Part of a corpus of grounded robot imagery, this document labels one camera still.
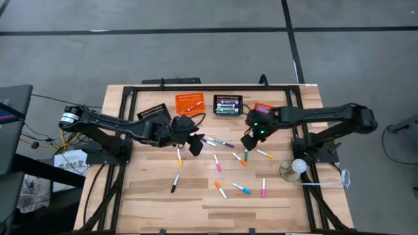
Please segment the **white cardboard box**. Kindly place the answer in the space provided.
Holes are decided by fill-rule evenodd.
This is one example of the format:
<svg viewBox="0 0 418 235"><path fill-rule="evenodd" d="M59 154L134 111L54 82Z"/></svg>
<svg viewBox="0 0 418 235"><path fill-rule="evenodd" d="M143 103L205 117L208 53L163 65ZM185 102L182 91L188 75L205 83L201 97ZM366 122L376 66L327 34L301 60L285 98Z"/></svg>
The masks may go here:
<svg viewBox="0 0 418 235"><path fill-rule="evenodd" d="M80 149L66 151L54 156L54 166L78 175L86 176L88 169L86 158L87 154Z"/></svg>

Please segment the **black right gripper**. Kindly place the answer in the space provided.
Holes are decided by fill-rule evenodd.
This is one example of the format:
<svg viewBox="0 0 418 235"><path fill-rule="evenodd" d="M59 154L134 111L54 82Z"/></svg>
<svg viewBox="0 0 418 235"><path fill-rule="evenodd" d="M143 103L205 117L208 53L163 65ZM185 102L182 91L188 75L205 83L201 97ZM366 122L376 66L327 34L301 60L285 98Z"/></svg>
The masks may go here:
<svg viewBox="0 0 418 235"><path fill-rule="evenodd" d="M246 134L240 140L243 146L251 151L257 146L258 141L265 141L278 130L278 117L275 111L269 110L266 113L250 110L246 118L246 124L251 127L252 136Z"/></svg>

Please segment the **black power strip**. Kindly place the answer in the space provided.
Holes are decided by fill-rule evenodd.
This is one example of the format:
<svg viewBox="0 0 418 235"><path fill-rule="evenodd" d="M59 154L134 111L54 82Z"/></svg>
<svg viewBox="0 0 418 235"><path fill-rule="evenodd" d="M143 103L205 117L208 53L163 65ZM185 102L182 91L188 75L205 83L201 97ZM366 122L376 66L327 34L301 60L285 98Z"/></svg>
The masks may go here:
<svg viewBox="0 0 418 235"><path fill-rule="evenodd" d="M167 84L201 84L200 78L164 78L165 85ZM160 86L160 79L155 80L143 80L141 84L152 85L157 84Z"/></svg>

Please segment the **black chair base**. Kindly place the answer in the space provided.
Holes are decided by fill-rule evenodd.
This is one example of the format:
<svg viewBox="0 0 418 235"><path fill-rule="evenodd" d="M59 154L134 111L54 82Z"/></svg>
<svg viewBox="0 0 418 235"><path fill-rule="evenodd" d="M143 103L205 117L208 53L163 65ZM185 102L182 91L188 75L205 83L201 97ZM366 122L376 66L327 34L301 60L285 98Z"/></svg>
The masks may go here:
<svg viewBox="0 0 418 235"><path fill-rule="evenodd" d="M387 128L390 133L397 133L402 130L407 130L411 131L413 134L418 134L418 115L409 117L394 125L390 125Z"/></svg>

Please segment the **orange plastic basket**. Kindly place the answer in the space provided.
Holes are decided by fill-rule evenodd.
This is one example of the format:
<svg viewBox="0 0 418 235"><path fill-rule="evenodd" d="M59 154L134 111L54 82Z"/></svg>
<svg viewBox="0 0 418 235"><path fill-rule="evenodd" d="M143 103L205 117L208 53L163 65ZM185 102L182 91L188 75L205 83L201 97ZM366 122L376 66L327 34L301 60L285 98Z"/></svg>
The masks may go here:
<svg viewBox="0 0 418 235"><path fill-rule="evenodd" d="M263 103L260 103L260 102L256 102L255 104L254 104L254 107L253 107L253 109L254 110L256 110L255 109L255 107L256 106L266 106L266 107L269 107L270 108L270 111L269 111L269 113L267 113L267 114L275 114L275 111L273 110L272 111L272 109L274 108L274 106L272 106L272 105L269 105L269 104L263 104Z"/></svg>
<svg viewBox="0 0 418 235"><path fill-rule="evenodd" d="M196 104L197 102L202 101L203 103L193 109L190 112L186 112L186 110ZM181 94L175 96L175 104L176 104L176 113L179 115L195 115L201 114L205 112L205 101L204 101L204 94L203 93L188 93L188 94Z"/></svg>

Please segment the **blue cap white marker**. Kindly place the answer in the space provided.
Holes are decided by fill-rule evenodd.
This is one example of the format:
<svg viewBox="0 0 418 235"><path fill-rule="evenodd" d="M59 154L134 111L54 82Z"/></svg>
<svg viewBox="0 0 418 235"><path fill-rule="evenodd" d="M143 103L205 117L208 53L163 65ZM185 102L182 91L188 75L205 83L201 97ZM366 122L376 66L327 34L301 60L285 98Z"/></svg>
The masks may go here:
<svg viewBox="0 0 418 235"><path fill-rule="evenodd" d="M237 189L241 190L242 192L248 194L248 195L251 193L251 191L249 189L247 189L247 188L245 188L245 187L243 187L243 186L241 186L237 183L233 183L233 186L236 187Z"/></svg>

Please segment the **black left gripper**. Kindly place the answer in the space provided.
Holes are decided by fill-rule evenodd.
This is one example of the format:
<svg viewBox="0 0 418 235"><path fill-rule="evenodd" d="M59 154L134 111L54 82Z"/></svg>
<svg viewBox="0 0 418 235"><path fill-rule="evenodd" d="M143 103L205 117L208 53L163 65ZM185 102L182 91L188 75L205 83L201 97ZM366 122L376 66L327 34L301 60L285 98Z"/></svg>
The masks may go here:
<svg viewBox="0 0 418 235"><path fill-rule="evenodd" d="M169 125L169 145L185 145L188 143L191 154L195 157L199 156L203 148L201 140L204 134L197 134L198 129L190 117L174 117Z"/></svg>

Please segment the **black stand bar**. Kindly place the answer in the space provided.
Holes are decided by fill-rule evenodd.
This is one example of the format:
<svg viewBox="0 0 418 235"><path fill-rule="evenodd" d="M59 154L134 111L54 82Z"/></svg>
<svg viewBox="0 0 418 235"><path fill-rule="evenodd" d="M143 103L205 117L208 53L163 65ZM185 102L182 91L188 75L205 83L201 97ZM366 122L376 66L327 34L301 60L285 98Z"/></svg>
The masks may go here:
<svg viewBox="0 0 418 235"><path fill-rule="evenodd" d="M77 188L83 187L86 179L83 175L75 174L17 153L14 155L10 169Z"/></svg>

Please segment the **white cloth bag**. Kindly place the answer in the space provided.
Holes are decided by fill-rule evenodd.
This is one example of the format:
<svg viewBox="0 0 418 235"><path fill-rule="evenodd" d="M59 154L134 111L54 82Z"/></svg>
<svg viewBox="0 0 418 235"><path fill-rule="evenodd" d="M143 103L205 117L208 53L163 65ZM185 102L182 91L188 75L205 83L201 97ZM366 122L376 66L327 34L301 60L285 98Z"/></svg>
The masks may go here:
<svg viewBox="0 0 418 235"><path fill-rule="evenodd" d="M25 175L17 208L21 213L34 212L50 204L51 182L43 178Z"/></svg>

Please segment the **computer monitor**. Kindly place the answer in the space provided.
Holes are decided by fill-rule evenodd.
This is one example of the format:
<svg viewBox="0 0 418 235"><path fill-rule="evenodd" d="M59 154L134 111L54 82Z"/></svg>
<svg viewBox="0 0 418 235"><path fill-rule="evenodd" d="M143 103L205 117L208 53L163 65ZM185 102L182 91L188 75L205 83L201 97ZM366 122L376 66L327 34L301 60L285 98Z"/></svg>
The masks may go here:
<svg viewBox="0 0 418 235"><path fill-rule="evenodd" d="M0 125L24 120L27 114L25 102L14 101L10 98L0 99Z"/></svg>

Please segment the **orange cap white marker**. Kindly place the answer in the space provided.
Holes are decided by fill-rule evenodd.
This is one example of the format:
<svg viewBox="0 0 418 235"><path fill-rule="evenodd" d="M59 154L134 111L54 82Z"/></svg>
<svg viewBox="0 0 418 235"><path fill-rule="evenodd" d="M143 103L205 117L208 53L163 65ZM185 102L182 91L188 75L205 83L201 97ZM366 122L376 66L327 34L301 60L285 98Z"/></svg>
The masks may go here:
<svg viewBox="0 0 418 235"><path fill-rule="evenodd" d="M247 162L245 162L245 160L243 160L237 153L232 153L232 155L243 165L243 166L247 166Z"/></svg>
<svg viewBox="0 0 418 235"><path fill-rule="evenodd" d="M215 181L215 186L217 188L217 190L221 193L223 198L227 198L227 195L225 194L224 190L222 189L220 182Z"/></svg>

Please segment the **thin dark blue marker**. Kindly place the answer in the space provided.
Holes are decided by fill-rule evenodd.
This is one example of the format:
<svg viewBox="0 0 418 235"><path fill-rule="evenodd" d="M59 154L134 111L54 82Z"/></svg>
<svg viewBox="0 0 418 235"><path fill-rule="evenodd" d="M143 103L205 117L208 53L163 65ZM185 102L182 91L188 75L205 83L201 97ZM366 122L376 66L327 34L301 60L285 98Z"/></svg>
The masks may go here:
<svg viewBox="0 0 418 235"><path fill-rule="evenodd" d="M224 142L224 141L222 141L222 140L218 140L218 139L211 138L211 137L208 137L208 139L209 139L209 140L211 140L211 141L213 141L213 142L216 142L216 143L218 143L218 144L222 144L222 145L224 145L224 146L227 146L227 147L230 147L230 148L234 148L234 145L232 145L232 144L230 144L230 143L227 143L227 142Z"/></svg>

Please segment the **dark office desk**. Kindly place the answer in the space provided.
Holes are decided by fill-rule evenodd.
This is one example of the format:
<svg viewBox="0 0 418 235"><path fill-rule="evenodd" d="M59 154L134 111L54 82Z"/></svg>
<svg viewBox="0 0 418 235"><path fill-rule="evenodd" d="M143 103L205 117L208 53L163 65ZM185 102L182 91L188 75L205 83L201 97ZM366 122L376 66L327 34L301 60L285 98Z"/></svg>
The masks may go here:
<svg viewBox="0 0 418 235"><path fill-rule="evenodd" d="M32 90L29 84L0 87L0 104L6 101L8 106L26 115ZM0 176L10 171L23 124L24 120L19 120L0 127Z"/></svg>

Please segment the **brass lamp with white bulb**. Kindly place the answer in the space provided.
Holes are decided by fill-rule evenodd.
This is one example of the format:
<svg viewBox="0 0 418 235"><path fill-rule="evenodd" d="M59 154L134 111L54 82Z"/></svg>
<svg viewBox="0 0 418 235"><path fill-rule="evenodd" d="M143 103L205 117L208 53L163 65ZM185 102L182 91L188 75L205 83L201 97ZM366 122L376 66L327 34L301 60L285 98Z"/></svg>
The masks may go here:
<svg viewBox="0 0 418 235"><path fill-rule="evenodd" d="M306 161L302 159L284 161L280 166L280 175L284 180L294 182L300 179L307 167Z"/></svg>

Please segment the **black plastic basket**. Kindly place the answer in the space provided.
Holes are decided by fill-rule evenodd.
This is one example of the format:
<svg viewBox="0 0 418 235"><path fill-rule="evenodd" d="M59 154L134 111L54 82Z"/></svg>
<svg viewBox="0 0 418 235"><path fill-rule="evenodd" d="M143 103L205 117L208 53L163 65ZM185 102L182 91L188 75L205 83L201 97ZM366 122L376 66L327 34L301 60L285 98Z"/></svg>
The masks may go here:
<svg viewBox="0 0 418 235"><path fill-rule="evenodd" d="M241 95L214 95L214 100L213 100L213 113L216 114L216 105L218 103L216 103L217 100L239 100L240 101L240 115L243 113L243 99Z"/></svg>
<svg viewBox="0 0 418 235"><path fill-rule="evenodd" d="M171 116L165 103L158 104L157 106L139 112L137 118L139 121L143 119L155 119L167 123L171 121Z"/></svg>

